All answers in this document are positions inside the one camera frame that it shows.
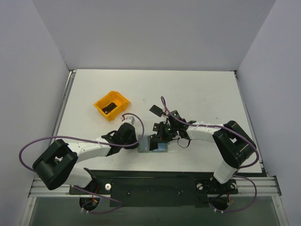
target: cable tie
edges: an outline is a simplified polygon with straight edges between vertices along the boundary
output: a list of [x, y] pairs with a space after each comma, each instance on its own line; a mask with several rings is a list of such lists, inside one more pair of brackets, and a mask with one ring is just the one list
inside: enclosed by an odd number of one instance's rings
[[102, 145], [99, 143], [99, 140], [95, 140], [95, 141], [98, 143], [99, 148], [102, 148]]
[[203, 121], [201, 121], [194, 129], [195, 130], [197, 130], [198, 129], [198, 127], [200, 126], [200, 125], [203, 125], [204, 124], [204, 122]]
[[[210, 123], [208, 123], [205, 127], [205, 133], [206, 133], [206, 129], [208, 129], [208, 126], [210, 125]], [[211, 139], [211, 135], [209, 133], [206, 133], [207, 137], [209, 138], [209, 140]]]

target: metal frame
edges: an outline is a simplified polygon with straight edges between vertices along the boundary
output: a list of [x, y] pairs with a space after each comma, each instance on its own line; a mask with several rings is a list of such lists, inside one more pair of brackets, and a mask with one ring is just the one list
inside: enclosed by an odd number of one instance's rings
[[[56, 123], [55, 123], [55, 128], [53, 131], [53, 136], [56, 136], [58, 131], [59, 131], [59, 127], [63, 118], [63, 113], [65, 111], [66, 108], [66, 104], [68, 101], [68, 97], [72, 88], [72, 84], [74, 81], [76, 75], [76, 70], [70, 70], [69, 73], [69, 77], [65, 86], [65, 90], [64, 90], [64, 95], [63, 95], [63, 100], [60, 106], [60, 111], [58, 114], [58, 117], [56, 119]], [[248, 124], [250, 126], [250, 130], [254, 139], [254, 142], [256, 143], [257, 147], [258, 144], [256, 142], [256, 137], [252, 128], [252, 124], [249, 118], [249, 114], [246, 108], [246, 105], [243, 101], [243, 98], [241, 96], [242, 102], [243, 102], [243, 106], [247, 115], [247, 120], [248, 120]], [[260, 164], [261, 164], [261, 168], [263, 169], [263, 173], [265, 173], [264, 171], [264, 166], [263, 166], [263, 162], [262, 162], [262, 158], [260, 155]], [[281, 226], [287, 226], [288, 222], [286, 219], [286, 215], [285, 215], [285, 211], [280, 199], [280, 195], [281, 195], [281, 191], [277, 182], [277, 178], [276, 177], [253, 177], [256, 174], [252, 175], [247, 175], [249, 177], [252, 178], [252, 180], [254, 181], [254, 183], [257, 186], [257, 190], [258, 190], [258, 196], [269, 196], [272, 197], [274, 206], [275, 206], [275, 210], [278, 216], [278, 220]], [[243, 197], [243, 196], [253, 196], [254, 195], [254, 188], [252, 185], [250, 185], [250, 183], [248, 181], [245, 181], [243, 179], [240, 178], [236, 178], [237, 181], [237, 186], [238, 186], [238, 194], [234, 194], [233, 196], [238, 196], [238, 197]], [[59, 187], [56, 190], [53, 191], [49, 191], [47, 189], [47, 187], [44, 185], [44, 183], [41, 181], [40, 178], [34, 178], [33, 183], [32, 183], [32, 187], [28, 196], [28, 200], [24, 209], [24, 213], [21, 219], [21, 223], [20, 226], [28, 226], [32, 217], [32, 212], [34, 209], [34, 205], [35, 205], [35, 201], [37, 197], [89, 197], [90, 195], [69, 195], [69, 189], [70, 186], [68, 185], [63, 185], [61, 187]]]
[[[241, 178], [235, 178], [235, 180], [237, 182], [239, 192], [238, 194], [232, 194], [231, 196], [254, 196], [254, 187], [250, 184], [250, 182]], [[257, 196], [279, 197], [281, 194], [275, 177], [252, 177], [252, 181], [256, 184]], [[69, 185], [62, 185], [55, 190], [49, 191], [40, 178], [35, 178], [32, 183], [29, 197], [90, 197], [90, 195], [70, 195], [69, 189]]]

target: wire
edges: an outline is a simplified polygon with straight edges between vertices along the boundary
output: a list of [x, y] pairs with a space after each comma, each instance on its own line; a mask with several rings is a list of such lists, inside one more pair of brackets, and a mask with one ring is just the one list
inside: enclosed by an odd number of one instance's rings
[[[97, 194], [98, 189], [99, 189], [99, 185], [97, 186], [97, 189], [96, 189], [96, 191], [95, 191], [95, 194]], [[98, 203], [98, 201], [94, 198], [93, 195], [92, 195], [92, 200], [93, 200], [94, 202]]]
[[[103, 214], [103, 213], [110, 213], [110, 212], [113, 212], [115, 210], [118, 210], [119, 208], [123, 207], [123, 203], [121, 201], [118, 201], [116, 199], [112, 199], [110, 197], [107, 197], [107, 196], [104, 196], [104, 195], [101, 195], [101, 194], [96, 194], [96, 193], [93, 193], [93, 192], [89, 192], [89, 191], [86, 191], [80, 187], [77, 187], [77, 186], [72, 186], [74, 189], [78, 190], [78, 191], [81, 191], [81, 192], [84, 192], [84, 193], [87, 193], [87, 194], [91, 194], [91, 195], [95, 195], [95, 196], [98, 196], [99, 198], [103, 198], [103, 199], [107, 199], [107, 200], [110, 200], [110, 201], [113, 201], [113, 202], [117, 202], [119, 203], [120, 205], [113, 208], [113, 209], [110, 209], [110, 210], [104, 210], [104, 211], [87, 211], [87, 213], [91, 213], [91, 214]], [[92, 203], [93, 201], [89, 201], [89, 202], [86, 202], [84, 205], [82, 205], [82, 208], [84, 208], [86, 205]]]
[[245, 179], [245, 180], [250, 181], [250, 182], [253, 184], [254, 189], [255, 189], [255, 195], [254, 195], [254, 198], [253, 198], [253, 200], [252, 200], [249, 204], [247, 204], [246, 206], [244, 206], [244, 207], [242, 207], [242, 208], [239, 208], [239, 209], [236, 209], [236, 210], [225, 210], [225, 211], [218, 210], [217, 208], [214, 207], [214, 205], [212, 205], [211, 202], [209, 202], [210, 205], [211, 205], [216, 211], [218, 211], [218, 212], [232, 213], [232, 212], [243, 211], [243, 210], [249, 208], [250, 206], [252, 206], [252, 205], [254, 204], [256, 198], [257, 198], [257, 187], [256, 187], [255, 183], [254, 183], [251, 179], [246, 178], [246, 177], [243, 177], [243, 176], [237, 176], [237, 175], [235, 175], [235, 176], [233, 176], [233, 177], [234, 177], [234, 178], [242, 178], [242, 179]]
[[187, 148], [187, 147], [189, 147], [191, 140], [188, 140], [188, 144], [187, 144], [186, 147], [181, 146], [181, 145], [179, 144], [179, 140], [180, 140], [180, 138], [177, 139], [178, 146], [180, 146], [181, 148]]
[[184, 122], [184, 121], [179, 120], [178, 118], [176, 118], [176, 117], [170, 112], [170, 110], [166, 107], [166, 101], [165, 101], [164, 97], [161, 97], [161, 102], [162, 102], [163, 106], [165, 107], [165, 109], [166, 109], [166, 110], [168, 111], [168, 113], [170, 114], [170, 116], [173, 117], [175, 120], [177, 120], [177, 121], [183, 123], [184, 125], [187, 125], [187, 126], [195, 126], [195, 127], [196, 127], [196, 126], [201, 126], [201, 127], [209, 127], [209, 128], [221, 128], [221, 129], [224, 129], [224, 130], [226, 130], [226, 131], [228, 131], [228, 132], [234, 134], [235, 136], [239, 137], [240, 139], [242, 139], [243, 141], [245, 141], [247, 144], [249, 144], [249, 145], [254, 149], [254, 152], [255, 152], [255, 154], [256, 154], [256, 159], [255, 159], [254, 162], [252, 162], [252, 163], [250, 163], [250, 164], [248, 164], [248, 165], [245, 165], [245, 166], [241, 166], [241, 167], [239, 167], [238, 169], [242, 169], [242, 168], [247, 168], [247, 167], [253, 166], [253, 165], [255, 165], [255, 164], [258, 162], [258, 160], [259, 160], [259, 153], [258, 153], [256, 147], [255, 147], [248, 139], [246, 139], [245, 137], [243, 137], [243, 136], [240, 135], [239, 133], [237, 133], [237, 132], [235, 132], [235, 131], [233, 131], [233, 130], [227, 128], [227, 127], [220, 126], [220, 125], [204, 125], [204, 124], [196, 125], [196, 124], [190, 124], [190, 123]]
[[138, 144], [143, 136], [144, 136], [144, 124], [142, 122], [142, 120], [135, 114], [133, 113], [125, 113], [123, 114], [122, 116], [124, 115], [132, 115], [134, 117], [136, 117], [140, 123], [141, 123], [141, 126], [142, 126], [142, 134], [141, 134], [141, 137], [139, 140], [137, 140], [135, 143], [131, 144], [131, 145], [116, 145], [116, 144], [110, 144], [110, 143], [105, 143], [105, 142], [99, 142], [99, 141], [95, 141], [95, 140], [87, 140], [87, 139], [81, 139], [81, 138], [77, 138], [77, 137], [69, 137], [69, 136], [50, 136], [50, 137], [42, 137], [42, 138], [39, 138], [39, 139], [36, 139], [36, 140], [33, 140], [32, 142], [29, 142], [28, 144], [26, 144], [24, 147], [22, 147], [22, 149], [20, 150], [19, 152], [19, 161], [20, 163], [25, 167], [27, 168], [28, 170], [31, 170], [34, 172], [33, 168], [29, 167], [28, 165], [26, 165], [26, 163], [23, 161], [22, 159], [22, 153], [23, 151], [25, 150], [25, 148], [27, 148], [28, 146], [34, 144], [34, 143], [37, 143], [39, 141], [42, 141], [42, 140], [48, 140], [48, 139], [53, 139], [53, 138], [65, 138], [65, 139], [71, 139], [71, 140], [78, 140], [78, 141], [82, 141], [82, 142], [87, 142], [87, 143], [93, 143], [93, 144], [101, 144], [101, 145], [109, 145], [109, 146], [115, 146], [115, 147], [131, 147], [131, 146], [134, 146], [136, 144]]

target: black cable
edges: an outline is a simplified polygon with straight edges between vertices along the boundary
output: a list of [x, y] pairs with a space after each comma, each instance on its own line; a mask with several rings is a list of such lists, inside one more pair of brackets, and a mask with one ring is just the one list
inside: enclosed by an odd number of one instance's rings
[[188, 144], [187, 144], [187, 146], [186, 146], [186, 147], [182, 147], [182, 146], [179, 144], [179, 140], [180, 140], [180, 138], [178, 138], [178, 141], [177, 141], [177, 143], [178, 143], [178, 146], [180, 146], [181, 148], [187, 148], [187, 147], [189, 147], [189, 145], [190, 145], [190, 141], [191, 141], [191, 140], [189, 140], [189, 141], [188, 141]]

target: glass panel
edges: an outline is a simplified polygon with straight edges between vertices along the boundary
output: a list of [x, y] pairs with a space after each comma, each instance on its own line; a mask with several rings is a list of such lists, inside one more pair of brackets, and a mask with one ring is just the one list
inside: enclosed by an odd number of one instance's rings
[[[233, 208], [243, 207], [252, 197], [233, 197]], [[96, 208], [109, 208], [102, 200]], [[279, 221], [271, 197], [258, 197], [250, 208], [235, 213], [214, 213], [210, 208], [185, 207], [123, 207], [108, 214], [81, 213], [78, 197], [39, 197], [30, 226], [278, 226]]]

